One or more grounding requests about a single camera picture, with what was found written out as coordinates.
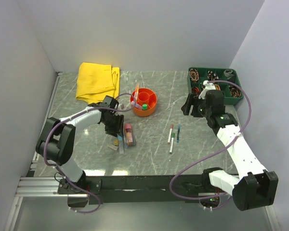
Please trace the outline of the light blue cap highlighter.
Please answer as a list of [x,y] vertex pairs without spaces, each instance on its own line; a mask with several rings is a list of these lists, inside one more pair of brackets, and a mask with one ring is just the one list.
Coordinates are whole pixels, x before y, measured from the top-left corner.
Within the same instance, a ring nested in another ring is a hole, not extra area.
[[117,135],[118,138],[118,149],[119,149],[119,154],[124,154],[124,142],[123,138],[120,135]]

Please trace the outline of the purple highlighter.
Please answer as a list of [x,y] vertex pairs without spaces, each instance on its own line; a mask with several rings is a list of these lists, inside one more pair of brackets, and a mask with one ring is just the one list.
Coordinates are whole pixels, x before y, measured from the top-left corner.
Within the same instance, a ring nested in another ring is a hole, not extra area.
[[136,108],[138,110],[142,110],[142,106],[135,101],[131,102],[131,106],[134,106],[134,108]]

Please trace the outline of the brown cap white marker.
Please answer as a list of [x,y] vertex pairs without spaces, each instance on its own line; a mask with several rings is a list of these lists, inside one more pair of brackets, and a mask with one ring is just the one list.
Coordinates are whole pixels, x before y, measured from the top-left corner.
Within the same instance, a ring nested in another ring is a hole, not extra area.
[[171,124],[171,127],[170,127],[167,144],[170,144],[170,143],[171,143],[172,132],[173,132],[173,124]]

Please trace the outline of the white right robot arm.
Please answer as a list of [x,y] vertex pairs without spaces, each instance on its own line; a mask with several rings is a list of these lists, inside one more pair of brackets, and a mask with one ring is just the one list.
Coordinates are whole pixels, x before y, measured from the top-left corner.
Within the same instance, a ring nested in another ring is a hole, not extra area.
[[224,94],[219,90],[209,90],[199,98],[190,93],[181,110],[186,116],[206,119],[208,126],[227,148],[238,172],[238,177],[234,177],[221,168],[206,169],[202,174],[202,188],[208,192],[219,188],[229,193],[241,211],[272,205],[278,176],[268,171],[248,146],[235,117],[225,111]]

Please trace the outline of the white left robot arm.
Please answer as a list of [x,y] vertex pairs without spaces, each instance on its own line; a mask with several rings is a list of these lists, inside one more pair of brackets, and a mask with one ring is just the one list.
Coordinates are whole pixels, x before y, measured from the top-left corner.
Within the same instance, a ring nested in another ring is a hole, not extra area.
[[105,96],[102,102],[92,103],[71,116],[46,119],[36,152],[43,156],[46,165],[63,173],[75,193],[82,193],[88,188],[85,172],[72,158],[75,135],[93,124],[104,124],[107,135],[122,136],[124,115],[116,114],[118,106],[115,98]]

